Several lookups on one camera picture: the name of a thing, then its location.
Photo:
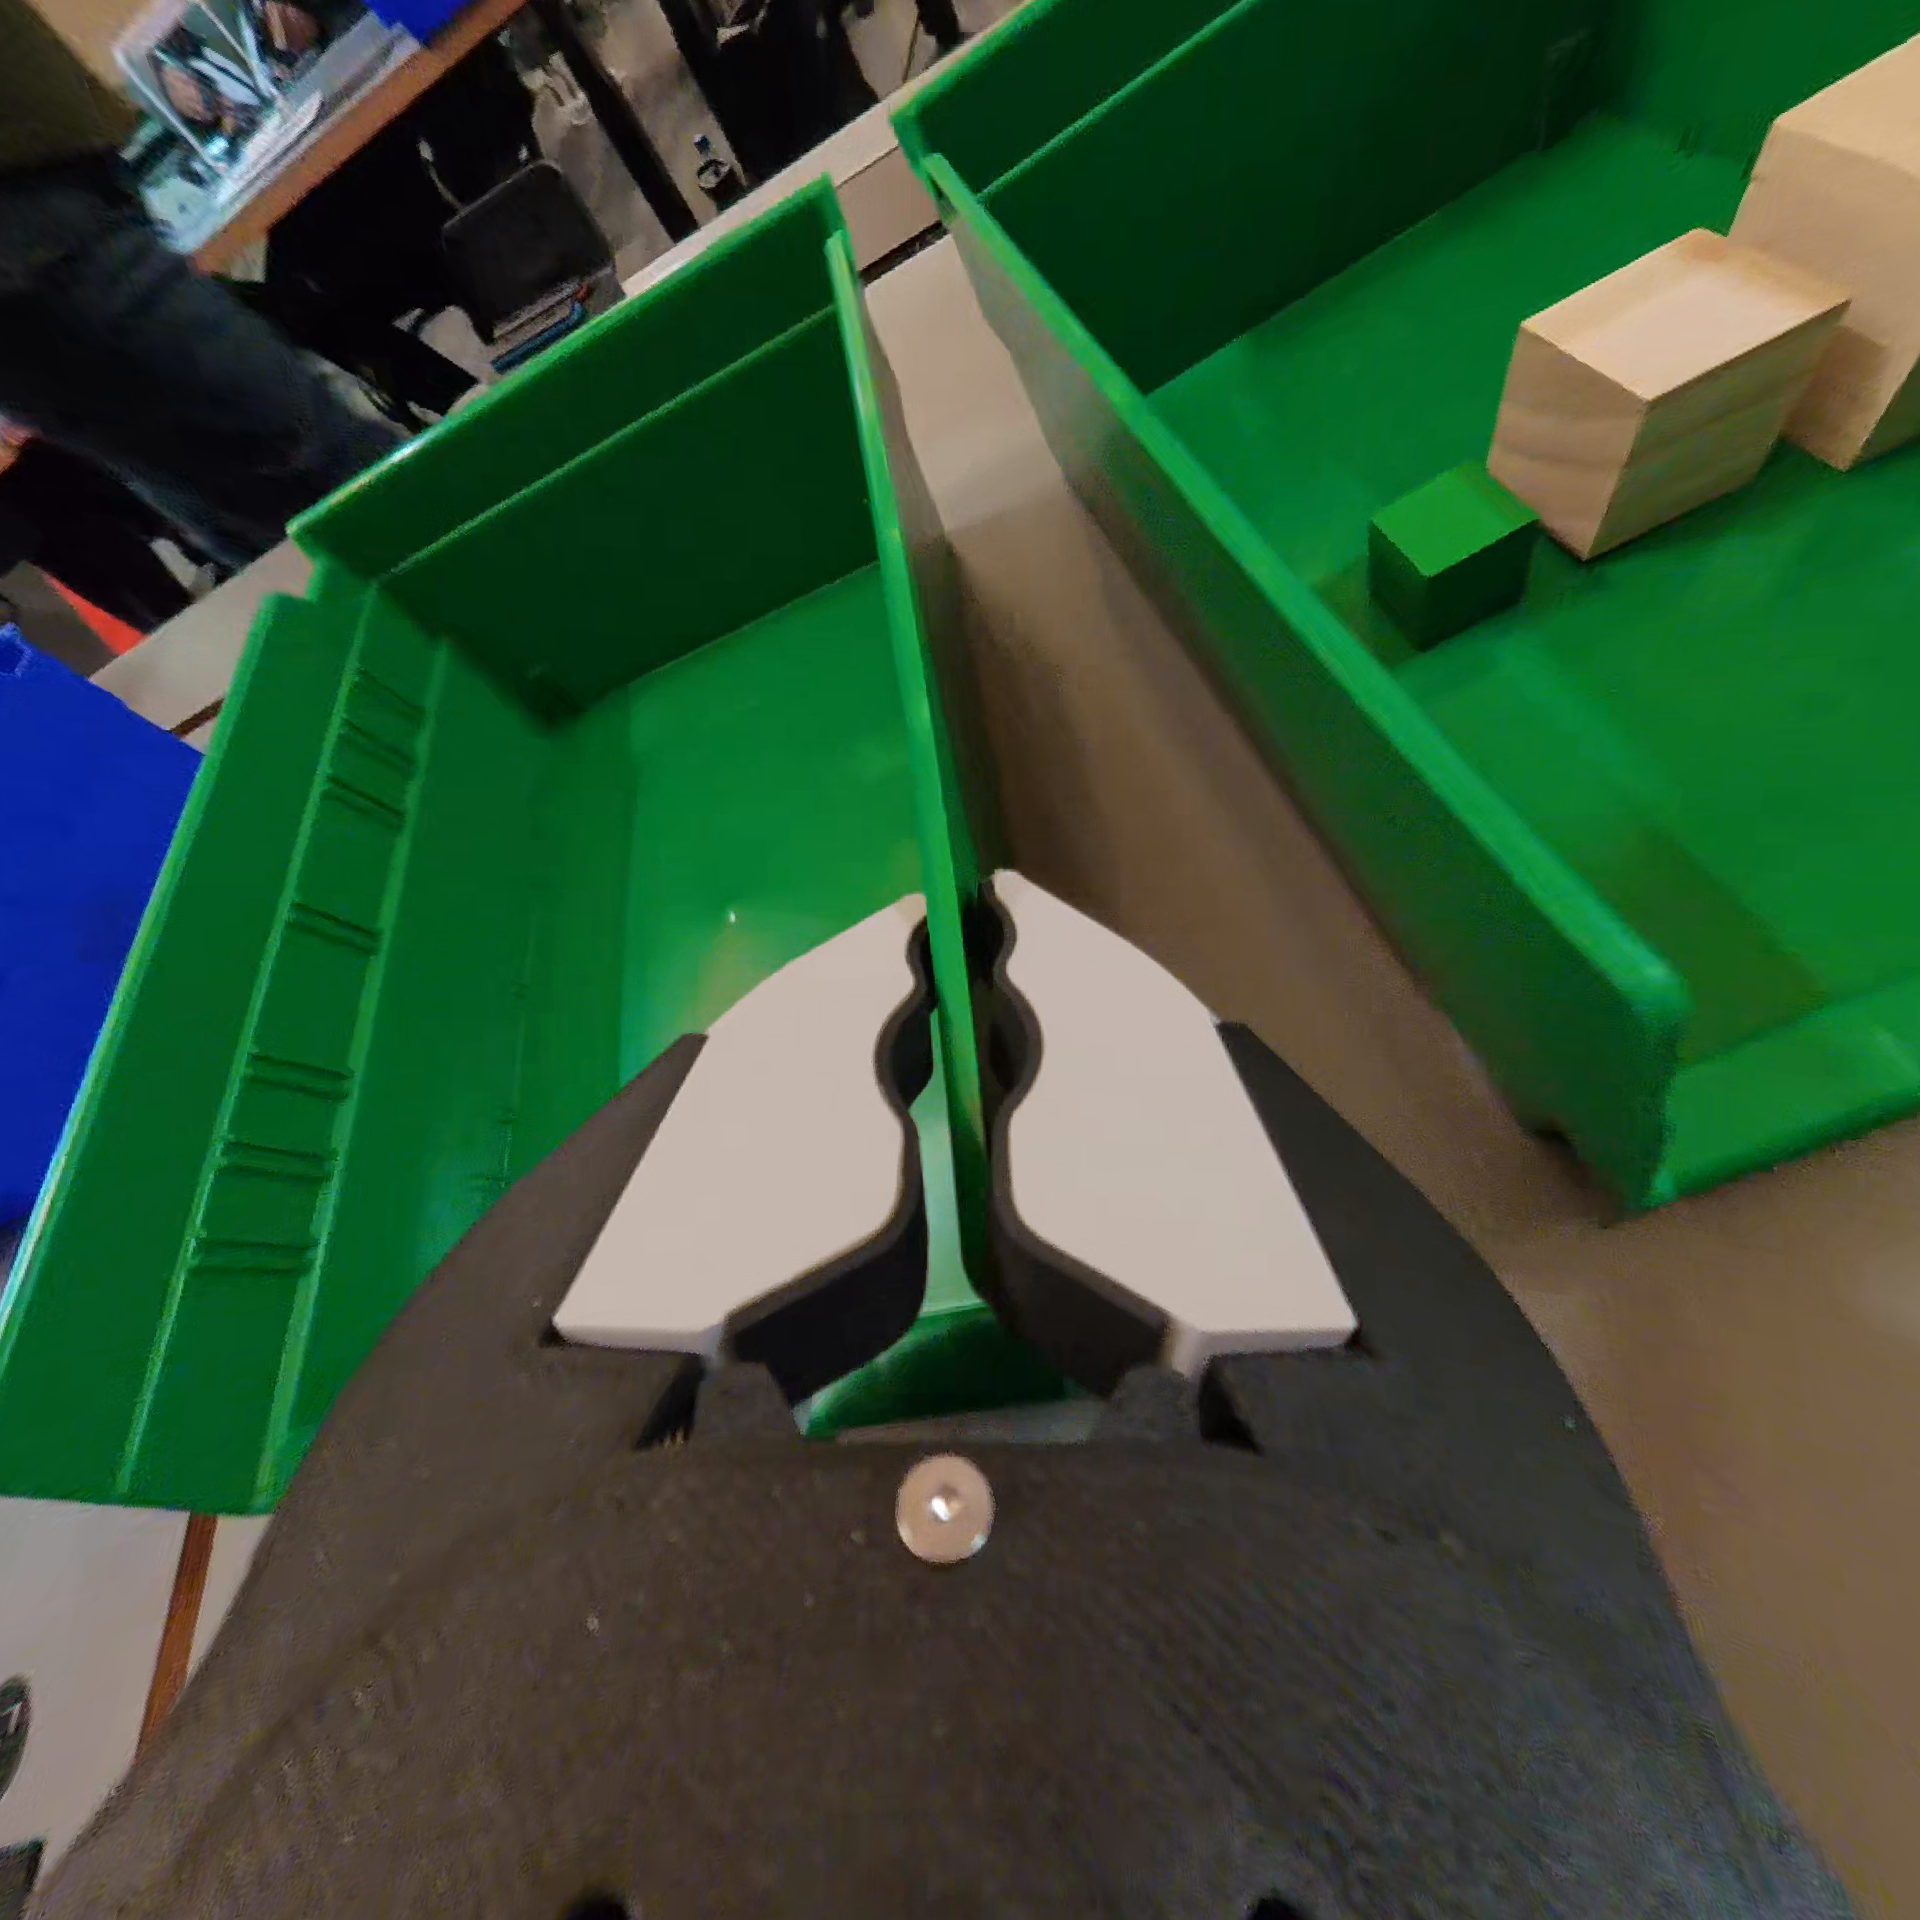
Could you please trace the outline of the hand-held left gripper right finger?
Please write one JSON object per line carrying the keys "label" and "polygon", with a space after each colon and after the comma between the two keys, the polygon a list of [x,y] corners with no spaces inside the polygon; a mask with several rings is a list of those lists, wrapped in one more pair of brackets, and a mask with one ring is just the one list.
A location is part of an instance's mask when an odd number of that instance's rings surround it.
{"label": "hand-held left gripper right finger", "polygon": [[1016,871],[981,891],[991,1303],[1073,1385],[1337,1352],[1356,1307],[1230,1050],[1153,955]]}

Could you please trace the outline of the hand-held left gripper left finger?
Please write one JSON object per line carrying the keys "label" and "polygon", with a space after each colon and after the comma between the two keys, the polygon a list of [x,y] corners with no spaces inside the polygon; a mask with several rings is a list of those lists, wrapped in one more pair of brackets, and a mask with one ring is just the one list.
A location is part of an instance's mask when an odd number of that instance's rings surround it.
{"label": "hand-held left gripper left finger", "polygon": [[921,1317],[932,1079],[928,909],[902,897],[699,1037],[555,1311],[572,1346],[753,1362],[789,1403]]}

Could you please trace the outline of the green plastic bin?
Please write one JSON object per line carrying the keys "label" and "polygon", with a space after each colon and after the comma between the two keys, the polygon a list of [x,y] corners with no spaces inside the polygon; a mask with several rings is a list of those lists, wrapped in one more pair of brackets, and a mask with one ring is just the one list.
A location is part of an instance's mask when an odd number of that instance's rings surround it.
{"label": "green plastic bin", "polygon": [[269,1508],[428,1271],[670,1043],[921,897],[928,1301],[808,1426],[1052,1402],[991,1320],[958,580],[828,180],[295,524],[5,1285],[6,1498]]}
{"label": "green plastic bin", "polygon": [[1071,492],[1533,1132],[1656,1210],[1915,1114],[1915,440],[1428,652],[1368,520],[1915,4],[1027,4],[896,115]]}

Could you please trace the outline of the small green cube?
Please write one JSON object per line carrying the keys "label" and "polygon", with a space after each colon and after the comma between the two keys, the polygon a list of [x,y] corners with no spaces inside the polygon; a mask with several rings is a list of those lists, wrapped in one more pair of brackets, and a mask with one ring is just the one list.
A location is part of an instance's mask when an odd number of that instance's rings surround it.
{"label": "small green cube", "polygon": [[1511,610],[1543,541],[1537,515],[1483,461],[1440,472],[1367,524],[1367,589],[1417,652]]}

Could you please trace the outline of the medium wooden cube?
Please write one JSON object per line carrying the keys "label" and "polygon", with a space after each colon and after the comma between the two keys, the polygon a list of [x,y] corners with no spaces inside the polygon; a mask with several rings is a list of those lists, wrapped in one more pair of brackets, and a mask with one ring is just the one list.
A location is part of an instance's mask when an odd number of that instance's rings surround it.
{"label": "medium wooden cube", "polygon": [[1747,487],[1852,298],[1694,229],[1520,325],[1488,474],[1576,561]]}

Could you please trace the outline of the large wooden cube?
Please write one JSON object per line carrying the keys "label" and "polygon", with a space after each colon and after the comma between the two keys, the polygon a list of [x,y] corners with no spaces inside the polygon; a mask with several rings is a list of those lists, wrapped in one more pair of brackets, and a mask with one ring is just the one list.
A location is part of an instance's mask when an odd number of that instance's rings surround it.
{"label": "large wooden cube", "polygon": [[1783,112],[1733,241],[1848,298],[1785,436],[1848,472],[1918,435],[1918,39]]}

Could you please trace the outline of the blue plastic bin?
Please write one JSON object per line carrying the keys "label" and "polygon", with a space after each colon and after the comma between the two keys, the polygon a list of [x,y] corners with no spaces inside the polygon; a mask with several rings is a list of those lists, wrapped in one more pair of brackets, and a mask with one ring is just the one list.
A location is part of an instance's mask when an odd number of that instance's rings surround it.
{"label": "blue plastic bin", "polygon": [[3,631],[3,1226],[31,1215],[200,756]]}

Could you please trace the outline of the wooden top table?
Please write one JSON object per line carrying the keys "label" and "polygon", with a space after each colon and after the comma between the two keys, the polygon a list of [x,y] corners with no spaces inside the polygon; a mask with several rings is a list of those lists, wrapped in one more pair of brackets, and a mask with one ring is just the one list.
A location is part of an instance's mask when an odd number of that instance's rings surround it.
{"label": "wooden top table", "polygon": [[399,36],[376,69],[318,112],[269,165],[221,189],[175,250],[205,273],[227,269],[524,9],[524,3],[480,3],[441,25],[429,41]]}

